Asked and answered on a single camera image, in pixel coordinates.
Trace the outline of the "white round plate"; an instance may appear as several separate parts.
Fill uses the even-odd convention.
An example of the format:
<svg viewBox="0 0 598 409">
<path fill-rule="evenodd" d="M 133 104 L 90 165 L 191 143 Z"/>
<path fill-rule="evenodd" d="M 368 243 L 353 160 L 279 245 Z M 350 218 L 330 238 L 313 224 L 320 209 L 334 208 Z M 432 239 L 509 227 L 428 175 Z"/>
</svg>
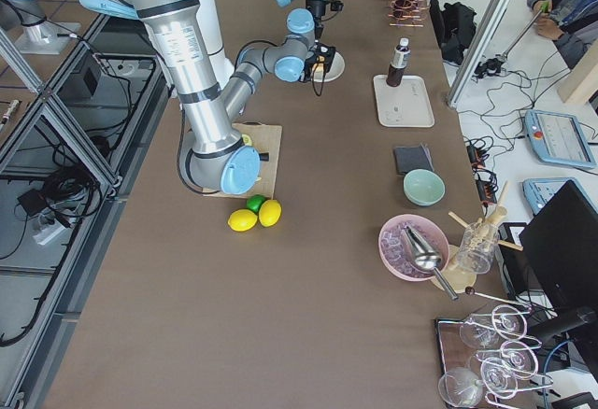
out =
<svg viewBox="0 0 598 409">
<path fill-rule="evenodd" d="M 330 82 L 338 79 L 344 72 L 345 60 L 340 52 L 336 52 L 332 59 L 330 69 L 325 72 L 325 65 L 323 62 L 316 63 L 312 68 L 311 78 L 315 82 Z"/>
</svg>

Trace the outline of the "dark tea bottle on tray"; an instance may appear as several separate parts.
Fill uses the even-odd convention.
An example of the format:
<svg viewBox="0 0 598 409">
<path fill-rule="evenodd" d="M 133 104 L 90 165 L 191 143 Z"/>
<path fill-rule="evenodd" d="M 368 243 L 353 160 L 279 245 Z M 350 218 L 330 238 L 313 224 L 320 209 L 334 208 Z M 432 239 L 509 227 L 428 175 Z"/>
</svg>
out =
<svg viewBox="0 0 598 409">
<path fill-rule="evenodd" d="M 402 37 L 394 49 L 393 57 L 389 65 L 386 77 L 386 84 L 388 86 L 398 87 L 401 84 L 409 62 L 410 54 L 411 49 L 409 46 L 409 39 L 407 37 Z"/>
</svg>

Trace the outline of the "cream rabbit tray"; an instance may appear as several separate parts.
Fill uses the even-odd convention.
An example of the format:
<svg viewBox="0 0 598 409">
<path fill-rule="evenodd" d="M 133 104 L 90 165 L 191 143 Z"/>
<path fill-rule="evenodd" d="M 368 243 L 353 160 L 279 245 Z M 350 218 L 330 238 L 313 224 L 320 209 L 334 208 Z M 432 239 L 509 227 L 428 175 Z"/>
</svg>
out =
<svg viewBox="0 0 598 409">
<path fill-rule="evenodd" d="M 373 77 L 378 122 L 389 128 L 431 128 L 434 113 L 420 76 L 405 75 L 397 87 L 386 83 L 386 75 Z"/>
</svg>

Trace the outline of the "wine glass rack tray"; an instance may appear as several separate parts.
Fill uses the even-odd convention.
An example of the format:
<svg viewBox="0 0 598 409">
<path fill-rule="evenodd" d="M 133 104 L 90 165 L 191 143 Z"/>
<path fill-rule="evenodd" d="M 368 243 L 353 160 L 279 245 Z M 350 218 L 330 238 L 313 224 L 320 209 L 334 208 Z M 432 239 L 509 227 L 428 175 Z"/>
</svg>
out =
<svg viewBox="0 0 598 409">
<path fill-rule="evenodd" d="M 536 355 L 541 341 L 528 333 L 529 313 L 528 307 L 501 303 L 461 320 L 434 321 L 437 388 L 448 408 L 511 408 L 521 394 L 552 387 Z"/>
</svg>

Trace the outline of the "mint green bowl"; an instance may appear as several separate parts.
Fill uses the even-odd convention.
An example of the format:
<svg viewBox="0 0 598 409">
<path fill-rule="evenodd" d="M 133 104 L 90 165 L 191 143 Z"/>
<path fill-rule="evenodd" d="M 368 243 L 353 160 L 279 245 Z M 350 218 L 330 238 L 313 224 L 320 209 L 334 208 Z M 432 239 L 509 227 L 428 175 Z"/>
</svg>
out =
<svg viewBox="0 0 598 409">
<path fill-rule="evenodd" d="M 435 172 L 416 169 L 408 172 L 403 181 L 406 198 L 419 206 L 430 206 L 440 202 L 446 193 L 443 179 Z"/>
</svg>

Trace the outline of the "green lime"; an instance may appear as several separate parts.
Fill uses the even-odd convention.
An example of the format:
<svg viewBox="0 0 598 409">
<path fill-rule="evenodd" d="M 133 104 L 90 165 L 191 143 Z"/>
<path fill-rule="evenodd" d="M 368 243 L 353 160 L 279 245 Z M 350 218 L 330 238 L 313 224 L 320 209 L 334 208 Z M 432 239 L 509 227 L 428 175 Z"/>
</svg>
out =
<svg viewBox="0 0 598 409">
<path fill-rule="evenodd" d="M 255 194 L 249 197 L 246 201 L 246 208 L 253 213 L 258 214 L 263 203 L 267 201 L 267 198 L 261 194 Z"/>
</svg>

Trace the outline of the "yellow lemon far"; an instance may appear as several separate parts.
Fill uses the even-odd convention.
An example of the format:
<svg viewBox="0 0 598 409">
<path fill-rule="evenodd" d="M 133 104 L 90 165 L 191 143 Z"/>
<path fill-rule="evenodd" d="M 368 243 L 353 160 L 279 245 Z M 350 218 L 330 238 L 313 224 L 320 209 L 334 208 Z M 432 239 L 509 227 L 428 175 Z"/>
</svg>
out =
<svg viewBox="0 0 598 409">
<path fill-rule="evenodd" d="M 278 223 L 282 213 L 282 207 L 278 200 L 266 200 L 260 207 L 258 219 L 262 226 L 271 227 Z"/>
</svg>

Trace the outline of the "yellow lemon near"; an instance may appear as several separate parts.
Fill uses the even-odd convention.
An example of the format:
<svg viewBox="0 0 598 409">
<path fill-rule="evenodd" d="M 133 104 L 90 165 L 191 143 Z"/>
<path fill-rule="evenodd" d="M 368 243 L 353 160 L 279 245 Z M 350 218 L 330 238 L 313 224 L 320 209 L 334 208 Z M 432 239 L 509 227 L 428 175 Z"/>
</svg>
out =
<svg viewBox="0 0 598 409">
<path fill-rule="evenodd" d="M 228 226 L 235 232 L 246 232 L 253 228 L 258 221 L 258 216 L 247 208 L 237 209 L 227 220 Z"/>
</svg>

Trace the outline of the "pink bowl of ice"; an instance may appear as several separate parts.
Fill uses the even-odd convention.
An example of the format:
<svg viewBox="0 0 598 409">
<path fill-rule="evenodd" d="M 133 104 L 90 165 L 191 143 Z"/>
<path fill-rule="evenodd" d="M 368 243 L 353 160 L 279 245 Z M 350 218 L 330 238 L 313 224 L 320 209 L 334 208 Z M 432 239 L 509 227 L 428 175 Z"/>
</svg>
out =
<svg viewBox="0 0 598 409">
<path fill-rule="evenodd" d="M 431 220 L 414 214 L 403 214 L 390 218 L 380 229 L 378 236 L 379 255 L 387 269 L 395 276 L 411 282 L 428 281 L 432 273 L 423 272 L 411 264 L 402 233 L 409 226 L 443 257 L 439 269 L 443 271 L 449 259 L 449 241 L 441 229 Z"/>
</svg>

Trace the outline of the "metal ice scoop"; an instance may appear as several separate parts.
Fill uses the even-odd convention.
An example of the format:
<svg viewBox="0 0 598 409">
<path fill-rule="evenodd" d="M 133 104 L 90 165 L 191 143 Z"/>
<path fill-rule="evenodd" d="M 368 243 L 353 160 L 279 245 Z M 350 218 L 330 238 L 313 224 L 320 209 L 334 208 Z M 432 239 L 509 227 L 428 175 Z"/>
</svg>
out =
<svg viewBox="0 0 598 409">
<path fill-rule="evenodd" d="M 440 271 L 443 261 L 442 255 L 411 226 L 406 225 L 403 233 L 410 251 L 410 262 L 423 272 L 433 273 L 450 299 L 452 301 L 458 300 L 459 296 L 456 291 Z"/>
</svg>

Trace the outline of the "clear glass mug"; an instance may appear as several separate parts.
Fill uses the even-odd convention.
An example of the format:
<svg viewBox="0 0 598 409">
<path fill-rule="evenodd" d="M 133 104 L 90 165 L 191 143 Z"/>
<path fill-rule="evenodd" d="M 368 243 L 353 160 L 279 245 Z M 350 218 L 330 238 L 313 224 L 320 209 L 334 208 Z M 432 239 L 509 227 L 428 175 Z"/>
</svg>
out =
<svg viewBox="0 0 598 409">
<path fill-rule="evenodd" d="M 466 271 L 486 274 L 491 269 L 498 229 L 488 222 L 469 224 L 456 254 L 457 263 Z"/>
</svg>

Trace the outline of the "person seated in background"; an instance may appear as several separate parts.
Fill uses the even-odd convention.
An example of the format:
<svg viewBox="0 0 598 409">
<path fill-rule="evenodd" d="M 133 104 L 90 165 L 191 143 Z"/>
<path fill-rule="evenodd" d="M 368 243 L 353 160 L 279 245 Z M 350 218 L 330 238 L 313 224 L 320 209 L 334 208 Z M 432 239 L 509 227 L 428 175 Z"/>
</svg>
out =
<svg viewBox="0 0 598 409">
<path fill-rule="evenodd" d="M 572 69 L 597 39 L 597 0 L 527 0 L 537 18 L 538 35 L 551 40 Z"/>
</svg>

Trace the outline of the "blue teach pendant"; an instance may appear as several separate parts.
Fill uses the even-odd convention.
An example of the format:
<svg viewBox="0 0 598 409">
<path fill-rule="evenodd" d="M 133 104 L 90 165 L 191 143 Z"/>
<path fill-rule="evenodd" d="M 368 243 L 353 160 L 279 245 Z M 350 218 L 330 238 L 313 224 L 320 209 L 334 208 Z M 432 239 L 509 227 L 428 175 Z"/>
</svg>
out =
<svg viewBox="0 0 598 409">
<path fill-rule="evenodd" d="M 576 116 L 529 109 L 524 127 L 542 162 L 592 169 L 597 163 Z"/>
<path fill-rule="evenodd" d="M 523 195 L 532 213 L 537 215 L 552 196 L 567 182 L 576 185 L 579 182 L 574 177 L 528 178 L 522 182 Z"/>
</svg>

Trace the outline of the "blue teach pendant lower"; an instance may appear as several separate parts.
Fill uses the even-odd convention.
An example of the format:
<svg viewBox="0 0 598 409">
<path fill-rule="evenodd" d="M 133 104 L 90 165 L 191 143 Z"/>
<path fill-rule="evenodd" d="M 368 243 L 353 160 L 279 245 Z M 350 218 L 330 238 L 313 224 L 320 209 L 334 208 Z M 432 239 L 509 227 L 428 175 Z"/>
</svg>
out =
<svg viewBox="0 0 598 409">
<path fill-rule="evenodd" d="M 532 213 L 537 215 L 552 196 L 567 182 L 576 185 L 579 182 L 574 177 L 528 178 L 522 182 L 523 195 Z"/>
</svg>

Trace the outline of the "aluminium frame post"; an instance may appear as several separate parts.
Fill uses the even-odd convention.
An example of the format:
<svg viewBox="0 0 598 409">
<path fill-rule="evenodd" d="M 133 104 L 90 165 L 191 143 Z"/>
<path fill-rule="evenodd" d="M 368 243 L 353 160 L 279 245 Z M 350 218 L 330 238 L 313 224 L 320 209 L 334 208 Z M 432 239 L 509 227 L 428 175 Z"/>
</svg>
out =
<svg viewBox="0 0 598 409">
<path fill-rule="evenodd" d="M 477 64 L 481 60 L 481 56 L 488 47 L 491 37 L 504 17 L 509 3 L 510 0 L 490 0 L 481 23 L 477 27 L 472 45 L 467 51 L 463 63 L 457 71 L 456 78 L 450 87 L 447 97 L 450 108 L 457 109 L 463 92 L 473 76 Z"/>
</svg>

